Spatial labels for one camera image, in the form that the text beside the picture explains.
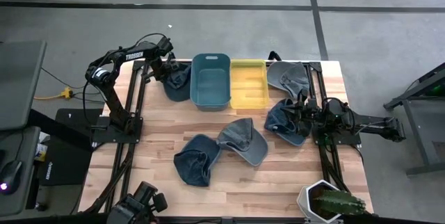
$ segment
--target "baseball cap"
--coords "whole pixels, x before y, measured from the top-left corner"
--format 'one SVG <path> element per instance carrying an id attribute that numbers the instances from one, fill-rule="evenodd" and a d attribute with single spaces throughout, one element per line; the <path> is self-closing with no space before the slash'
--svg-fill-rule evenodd
<path id="1" fill-rule="evenodd" d="M 190 99 L 191 64 L 178 63 L 178 65 L 178 69 L 170 73 L 163 82 L 165 94 L 174 102 Z"/>
<path id="2" fill-rule="evenodd" d="M 222 149 L 237 152 L 252 166 L 258 166 L 266 157 L 266 139 L 253 127 L 252 118 L 229 123 L 220 132 L 216 143 Z"/>
<path id="3" fill-rule="evenodd" d="M 309 79 L 301 62 L 275 61 L 267 70 L 267 82 L 275 88 L 288 92 L 294 99 L 303 88 L 309 90 Z"/>
<path id="4" fill-rule="evenodd" d="M 297 127 L 292 119 L 282 110 L 292 105 L 291 99 L 282 99 L 268 112 L 264 128 L 281 137 L 292 145 L 299 146 L 305 142 L 305 137 L 297 134 Z"/>
<path id="5" fill-rule="evenodd" d="M 198 134 L 185 145 L 179 154 L 175 154 L 173 163 L 185 183 L 192 186 L 208 186 L 210 170 L 220 153 L 221 148 L 213 139 L 204 134 Z"/>

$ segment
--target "concrete floor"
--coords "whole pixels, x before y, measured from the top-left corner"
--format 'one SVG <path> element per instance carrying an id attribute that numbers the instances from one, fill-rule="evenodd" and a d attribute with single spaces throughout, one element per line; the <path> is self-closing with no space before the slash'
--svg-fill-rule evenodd
<path id="1" fill-rule="evenodd" d="M 33 1 L 311 4 L 310 0 Z M 445 0 L 318 0 L 318 4 L 444 7 Z M 444 13 L 321 13 L 321 24 L 329 59 L 340 61 L 350 104 L 358 113 L 389 115 L 383 103 L 445 60 Z M 109 49 L 133 44 L 146 33 L 158 31 L 171 37 L 178 58 L 192 58 L 206 51 L 224 52 L 232 58 L 266 58 L 275 50 L 284 59 L 320 60 L 314 29 L 311 11 L 0 8 L 0 40 L 46 40 L 43 66 L 73 86 L 83 85 L 89 62 Z M 54 95 L 62 89 L 63 85 L 42 74 L 36 94 Z M 33 107 L 54 117 L 57 109 L 81 108 L 81 102 L 35 102 Z M 399 110 L 394 114 L 405 119 Z M 406 177 L 404 171 L 419 165 L 420 157 L 407 123 L 405 129 L 408 138 L 403 143 L 361 134 L 375 212 L 385 217 L 443 222 L 445 173 Z M 73 188 L 54 190 L 54 195 L 65 194 L 71 201 L 63 201 L 64 205 L 53 202 L 55 207 L 46 214 L 68 213 L 76 201 Z"/>

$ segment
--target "wooden table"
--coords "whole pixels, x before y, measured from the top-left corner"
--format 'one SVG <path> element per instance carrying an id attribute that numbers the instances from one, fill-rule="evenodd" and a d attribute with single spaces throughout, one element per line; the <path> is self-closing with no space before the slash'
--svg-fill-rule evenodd
<path id="1" fill-rule="evenodd" d="M 132 65 L 125 63 L 122 66 L 115 85 L 122 103 L 127 96 Z M 322 61 L 321 65 L 327 96 L 347 102 L 339 62 Z M 270 107 L 286 97 L 285 92 L 271 87 L 269 95 Z M 129 193 L 133 193 L 141 181 L 155 185 L 168 202 L 168 208 L 159 216 L 303 216 L 296 203 L 298 193 L 303 186 L 323 178 L 318 148 L 311 138 L 303 146 L 294 147 L 266 131 L 263 125 L 267 112 L 268 109 L 201 112 L 190 100 L 170 101 L 160 82 L 147 84 L 142 112 L 143 135 L 136 146 Z M 255 168 L 235 152 L 223 151 L 211 171 L 209 187 L 186 185 L 173 165 L 173 155 L 180 152 L 194 135 L 206 134 L 216 138 L 226 124 L 248 117 L 253 118 L 255 128 L 268 141 L 269 151 L 263 163 Z M 116 145 L 106 144 L 93 153 L 79 211 L 88 208 L 108 183 L 115 149 Z M 344 182 L 354 195 L 365 200 L 368 211 L 372 211 L 364 168 L 357 151 L 342 145 L 338 151 Z"/>

